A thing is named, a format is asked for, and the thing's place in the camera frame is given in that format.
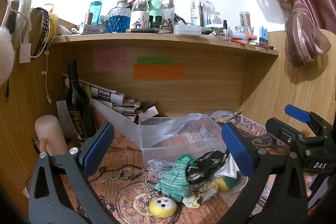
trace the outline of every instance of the wine bottle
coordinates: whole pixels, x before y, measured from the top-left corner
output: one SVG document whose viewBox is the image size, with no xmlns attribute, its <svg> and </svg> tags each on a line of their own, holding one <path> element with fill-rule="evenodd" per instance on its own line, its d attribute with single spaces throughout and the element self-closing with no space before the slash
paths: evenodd
<svg viewBox="0 0 336 224">
<path fill-rule="evenodd" d="M 148 28 L 148 0 L 136 0 L 132 7 L 130 29 Z"/>
<path fill-rule="evenodd" d="M 69 60 L 67 66 L 70 87 L 66 96 L 67 107 L 77 138 L 85 141 L 97 131 L 91 113 L 90 99 L 79 85 L 76 60 Z"/>
</svg>

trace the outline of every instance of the white bottle label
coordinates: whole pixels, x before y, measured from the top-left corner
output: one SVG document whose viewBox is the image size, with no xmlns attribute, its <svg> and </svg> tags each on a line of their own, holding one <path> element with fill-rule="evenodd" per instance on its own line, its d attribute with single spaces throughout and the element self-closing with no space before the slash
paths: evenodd
<svg viewBox="0 0 336 224">
<path fill-rule="evenodd" d="M 148 28 L 149 13 L 143 11 L 133 11 L 131 13 L 130 29 Z"/>
</svg>

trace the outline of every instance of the wood panel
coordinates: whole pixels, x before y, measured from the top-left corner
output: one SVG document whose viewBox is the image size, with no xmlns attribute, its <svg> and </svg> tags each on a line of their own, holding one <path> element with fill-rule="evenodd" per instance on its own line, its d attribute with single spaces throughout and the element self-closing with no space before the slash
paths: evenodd
<svg viewBox="0 0 336 224">
<path fill-rule="evenodd" d="M 273 64 L 267 59 L 248 59 L 241 96 L 243 115 L 260 124 L 276 117 L 311 136 L 305 124 L 285 114 L 285 106 L 292 104 L 332 124 L 336 108 L 336 35 L 322 32 L 333 46 L 315 62 L 299 68 L 293 68 L 285 57 L 286 32 L 269 33 L 269 44 L 277 48 L 279 57 Z"/>
<path fill-rule="evenodd" d="M 0 1 L 0 19 L 4 16 L 7 1 Z M 41 32 L 42 13 L 33 10 L 30 33 L 33 54 Z M 51 48 L 48 67 L 48 92 L 52 103 L 46 98 L 46 56 L 19 64 L 16 52 L 14 69 L 9 78 L 9 98 L 6 101 L 6 84 L 0 86 L 0 183 L 14 204 L 28 216 L 28 199 L 22 190 L 31 177 L 37 154 L 31 139 L 35 138 L 35 120 L 46 114 L 57 116 L 56 101 L 64 97 L 63 78 L 60 70 L 65 67 L 62 47 Z"/>
<path fill-rule="evenodd" d="M 155 33 L 100 33 L 86 35 L 63 35 L 56 37 L 53 43 L 71 43 L 79 45 L 105 44 L 110 47 L 159 47 L 199 49 L 206 51 L 221 51 L 240 54 L 254 54 L 259 56 L 278 56 L 277 51 L 266 50 L 253 45 L 242 45 L 225 41 L 220 37 L 209 35 L 188 36 Z"/>
<path fill-rule="evenodd" d="M 235 111 L 239 107 L 244 55 L 193 49 L 181 51 L 179 48 L 128 47 L 126 71 L 96 72 L 93 70 L 92 49 L 91 45 L 71 49 L 73 58 L 77 59 L 81 79 L 140 101 L 159 102 L 161 112 L 168 116 L 209 113 L 218 109 Z M 185 80 L 134 80 L 133 64 L 137 63 L 138 56 L 174 58 L 175 64 L 185 65 Z"/>
</svg>

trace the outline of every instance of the hand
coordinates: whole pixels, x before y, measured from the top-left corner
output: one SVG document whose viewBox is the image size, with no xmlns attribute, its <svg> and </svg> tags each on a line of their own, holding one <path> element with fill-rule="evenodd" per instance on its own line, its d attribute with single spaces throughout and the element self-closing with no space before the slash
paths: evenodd
<svg viewBox="0 0 336 224">
<path fill-rule="evenodd" d="M 267 180 L 267 183 L 266 183 L 266 187 L 267 189 L 271 189 L 272 188 L 272 185 L 274 183 L 274 180 L 275 180 L 275 177 L 276 175 L 270 175 L 268 177 L 268 180 Z M 311 181 L 312 181 L 312 177 L 309 173 L 303 173 L 303 177 L 304 177 L 304 181 L 306 184 L 310 184 Z M 309 197 L 311 195 L 311 190 L 306 186 L 306 191 L 307 191 L 307 196 Z"/>
</svg>

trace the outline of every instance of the metal bolt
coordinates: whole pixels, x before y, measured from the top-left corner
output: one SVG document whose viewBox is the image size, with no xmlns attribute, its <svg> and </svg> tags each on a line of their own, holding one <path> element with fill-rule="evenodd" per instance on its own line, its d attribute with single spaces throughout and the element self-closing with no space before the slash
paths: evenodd
<svg viewBox="0 0 336 224">
<path fill-rule="evenodd" d="M 258 153 L 259 153 L 260 155 L 265 155 L 265 154 L 267 153 L 267 151 L 266 151 L 265 148 L 259 148 L 259 149 L 258 149 Z"/>
<path fill-rule="evenodd" d="M 74 155 L 78 152 L 78 148 L 77 147 L 70 148 L 69 152 L 71 155 Z"/>
<path fill-rule="evenodd" d="M 295 159 L 297 157 L 297 154 L 295 152 L 290 152 L 289 155 L 293 159 Z"/>
<path fill-rule="evenodd" d="M 40 153 L 40 158 L 43 159 L 47 155 L 47 152 L 43 151 Z"/>
</svg>

